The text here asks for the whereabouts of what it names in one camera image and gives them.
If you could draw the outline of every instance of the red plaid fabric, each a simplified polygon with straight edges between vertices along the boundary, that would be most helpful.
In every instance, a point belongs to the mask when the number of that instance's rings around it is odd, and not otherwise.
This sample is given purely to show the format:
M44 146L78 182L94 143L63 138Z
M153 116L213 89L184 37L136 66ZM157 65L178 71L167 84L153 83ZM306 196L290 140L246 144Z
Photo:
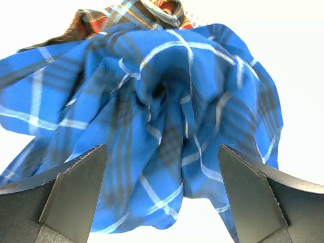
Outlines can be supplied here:
M141 24L149 29L192 28L180 0L123 0L102 12L80 9L63 35L20 49L19 52L91 38L103 29L125 22Z

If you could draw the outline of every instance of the white background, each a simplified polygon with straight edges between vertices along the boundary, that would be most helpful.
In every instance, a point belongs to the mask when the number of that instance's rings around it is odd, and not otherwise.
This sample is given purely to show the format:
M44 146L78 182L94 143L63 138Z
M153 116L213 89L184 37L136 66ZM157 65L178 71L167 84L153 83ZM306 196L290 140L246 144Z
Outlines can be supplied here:
M118 2L0 0L0 58L61 35L79 8L100 9ZM279 144L280 169L324 185L322 1L219 1L215 6L208 2L217 1L186 0L185 8L209 23L223 23L233 29L276 82L284 122ZM31 139L0 127L0 173ZM91 234L89 242L211 239L232 242L207 200L185 199L179 220L170 229L139 227L124 234Z

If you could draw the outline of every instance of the fabric fold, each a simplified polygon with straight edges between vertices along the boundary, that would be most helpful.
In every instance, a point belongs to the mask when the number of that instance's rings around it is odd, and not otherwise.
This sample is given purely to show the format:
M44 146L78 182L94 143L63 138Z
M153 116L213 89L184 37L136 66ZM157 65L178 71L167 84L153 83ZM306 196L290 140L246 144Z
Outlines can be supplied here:
M79 9L63 35L22 48L19 52L91 38L103 29L127 22L143 25L148 29L192 28L184 15L180 0L122 0L120 4L102 11Z
M238 242L218 148L277 168L283 123L273 80L232 30L121 23L0 66L1 125L35 135L0 186L107 144L93 232L166 229L185 196L208 198Z

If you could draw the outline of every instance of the gathered fabric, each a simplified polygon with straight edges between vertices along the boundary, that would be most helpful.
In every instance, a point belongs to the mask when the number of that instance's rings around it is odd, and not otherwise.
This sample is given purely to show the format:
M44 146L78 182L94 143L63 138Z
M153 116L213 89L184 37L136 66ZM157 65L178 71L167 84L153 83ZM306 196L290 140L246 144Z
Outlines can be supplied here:
M275 84L222 24L149 30L120 23L89 39L17 53L0 67L1 125L35 136L0 187L106 144L92 232L166 229L185 196L208 198L238 242L219 146L278 167Z
M143 25L148 29L192 28L190 20L184 14L180 0L122 0L120 4L112 5L101 11L79 9L63 35L22 48L19 52L88 39L101 32L102 29L128 22Z

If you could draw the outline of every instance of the white stripe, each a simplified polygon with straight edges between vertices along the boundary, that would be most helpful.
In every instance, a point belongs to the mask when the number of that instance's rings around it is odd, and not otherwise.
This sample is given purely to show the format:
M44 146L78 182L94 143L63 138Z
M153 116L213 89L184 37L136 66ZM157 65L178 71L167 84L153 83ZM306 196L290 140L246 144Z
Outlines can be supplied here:
M233 61L232 58L226 56L224 53L222 53L221 51L216 50L214 47L212 47L210 44L206 44L206 43L197 43L197 42L188 42L188 45L191 48L198 48L198 49L204 49L204 50L208 50L208 51L212 51L216 56L219 56L221 58L223 58L225 61L227 61L228 63L230 63L231 65L235 65L235 62ZM176 42L166 42L163 43L162 45L159 45L155 48L152 49L152 51L150 51L142 60L141 64L140 64L140 71L143 70L143 68L147 65L147 63L158 53L160 53L161 51L164 51L170 47L175 47L175 46L183 46L183 44L180 41L176 41Z
M198 49L205 49L205 50L212 51L216 56L224 59L225 61L227 61L228 63L230 63L233 66L235 65L235 62L233 61L232 58L230 58L229 56L225 55L221 51L216 50L210 44L207 44L207 43L197 43L197 42L188 42L188 44L189 44L189 46L191 48L198 48Z
M47 62L51 63L55 61L51 53L47 50L46 47L38 47L38 50L41 53L41 55L46 59Z
M185 136L189 138L189 131L188 131L188 120L185 118Z
M222 113L226 102L231 98L229 92L225 92L222 97L219 99L216 105L216 126L219 129L221 125Z
M164 200L162 200L159 204L153 205L152 207L150 207L148 209L148 213L146 215L150 215L150 214L156 212L157 210L165 207L170 202L172 202L181 193L182 188L183 188L183 182L181 183L181 185L178 187L177 190L175 190L173 193L171 193L168 197L166 197Z
M179 39L179 41L181 41L181 43L183 44L183 46L188 50L188 65L189 65L189 80L190 80L190 95L189 97L183 97L181 98L180 100L180 103L181 104L184 104L186 102L189 102L191 100L191 97L192 97L192 79L191 79L191 69L192 69L192 63L193 63L193 58L194 58L194 55L193 55L193 52L192 52L192 49L190 48L189 44L184 40L184 38L175 33L173 30L167 30L167 32L169 32L170 34L174 35L175 37L177 37Z
M149 123L151 121L152 118L152 112L150 110L150 107L148 107L148 116L147 116L147 122Z
M24 162L24 159L32 151L33 148L34 148L34 145L30 146L28 149L26 149L20 155L19 159L15 162L14 166L9 170L8 174L5 176L5 179L0 183L0 188L5 186L7 184L7 182L13 178L13 176L16 173L16 170L22 165L22 163Z
M220 123L221 123L221 118L222 118L222 112L223 112L223 108L226 104L226 102L230 99L231 95L226 92L222 95L222 97L219 99L219 101L217 102L217 105L216 105L216 125L215 125L215 133L218 132L219 130L219 127L220 127ZM203 153L206 149L207 149L207 146L208 146L208 142L205 141L202 146L201 146L201 153ZM200 152L195 152L195 153L192 153L190 155L188 155L187 157L184 157L182 160L181 160L181 167L184 167L192 162L195 162L199 159L200 157Z
M102 27L106 27L106 25L107 25L107 23L108 23L108 21L109 21L109 19L110 19L110 13L108 13L107 10L105 10L105 9L101 9L101 12L107 16L106 21L105 21L104 24L102 25Z
M42 101L42 86L43 86L43 72L44 67L37 70L33 74L32 84L31 84L31 105L30 105L30 119L29 123L29 133L34 134L38 127L38 115L41 108Z
M147 10L153 15L158 16L163 19L164 22L173 25L179 26L180 21L174 15L170 15L162 11L161 8L157 7L151 0L141 0L141 3L147 8Z
M250 63L250 66L253 67L255 64L257 64L257 60L253 58L252 62Z
M119 65L120 69L122 71L124 71L125 73L127 73L129 76L136 77L138 79L138 76L140 76L140 74L135 73L135 72L131 72L128 68L126 68L126 66L124 65L123 60L124 60L123 58L120 58L120 60L118 61L118 65Z
M120 83L118 84L118 89L120 89L120 88L124 85L124 83L125 83L127 80L129 80L129 79L127 79L128 77L129 77L129 74L126 73L125 76L121 79Z
M98 231L98 233L109 234L114 232L122 223L124 223L128 218L128 214L124 215L121 219L119 219L116 223L109 225L107 228Z
M155 193L155 191L151 187L151 185L148 182L148 180L146 179L146 177L143 174L141 174L139 179L140 179L140 182L141 182L144 190L147 192L148 196L154 202L156 207L158 207L160 209L163 208L165 214L171 215L175 220L177 220L178 213L174 209L172 209L168 204L164 205L164 202Z
M158 28L158 26L159 26L159 24L158 23L154 23L154 25L151 27L151 29L157 29Z
M116 6L118 6L118 8L120 10L118 11L118 15L114 18L113 22L118 23L120 21L120 19L125 15L125 13L128 12L128 9L137 1L138 0L131 0L131 1L127 2L122 8L120 8L119 5L116 5Z
M64 118L59 123L59 126L66 127L66 128L76 128L79 130L85 130L87 128L88 124L89 123L86 123L84 121L70 120L70 119Z
M22 120L27 123L30 120L38 119L38 117L34 117L34 116L32 116L30 114L26 114L24 112L6 109L1 105L0 105L0 115L16 118L16 119ZM41 119L38 119L38 123L37 123L38 128L46 129L49 131L54 131L59 126L84 130L88 126L88 123L86 123L84 121L69 120L66 118L62 122L60 122L58 125L54 124L54 123L50 123L45 120L41 120Z
M119 7L119 4L115 4L112 8L111 8L111 13L115 13L115 11L117 10L117 9L120 9L120 7Z
M270 143L270 146L269 146L268 151L265 154L265 156L262 155L262 153L261 153L261 151L259 149L259 146L256 143L256 146L257 146L257 149L258 149L258 152L259 152L259 156L260 156L260 158L262 160L262 163L264 163L264 164L268 162L268 160L269 160L269 158L271 156L271 153L272 153L272 150L273 150L273 147L274 147L274 142L276 141L276 137L277 137L276 135L273 136L273 138L271 140L271 143Z
M202 157L201 147L200 147L200 144L199 144L199 141L197 139L196 134L194 135L193 139L194 139L194 142L195 142L195 144L197 146L197 149L199 151L200 168L201 168L202 173L205 176L207 176L208 178L212 179L212 180L219 181L219 182L223 183L223 178L222 178L222 175L221 175L220 172L213 171L213 170L209 169L207 166L205 166L203 164L203 157Z
M154 47L142 60L141 64L140 64L140 72L143 70L143 68L148 64L148 62L158 53L170 48L170 47L174 47L174 46L182 46L180 41L176 41L176 42L166 42L163 43L162 45L159 45L157 47Z
M241 61L242 61L242 63L253 73L253 75L255 76L255 78L257 79L257 80L259 80L260 81L260 79L259 79L259 76L257 75L257 73L255 72L255 70L252 68L253 67L253 63L251 62L250 64L249 63L247 63L246 61L244 61L244 60L242 60L239 56L237 56L237 55L235 55L235 58L239 58Z
M162 141L162 133L160 132L159 129L153 127L151 124L146 124L148 132L153 135L154 137L157 138L157 143L160 146L161 141Z
M88 14L88 15L91 14L90 11L89 11L89 9L82 9L82 11L83 11L85 14Z
M64 161L64 163L66 163L66 162L68 162L68 161L70 161L71 160L71 158L72 158L72 156L73 156L73 158L76 158L77 156L75 156L75 150L72 152L72 154Z
M239 56L235 57L237 60L237 70L236 70L236 85L237 88L242 88L242 80L244 75L244 62Z
M201 152L203 153L207 147L208 147L208 142L205 141L201 146ZM192 153L192 154L188 155L187 157L184 157L181 160L181 167L185 167L186 165L191 164L192 162L195 162L198 159L199 159L199 151L197 151L196 153Z
M76 98L70 100L65 106L70 106L70 105L74 104L75 101L76 101Z
M221 207L221 208L216 208L216 211L217 211L217 213L224 213L226 210L228 210L229 209L229 204L228 205L226 205L226 206L223 206L223 207Z

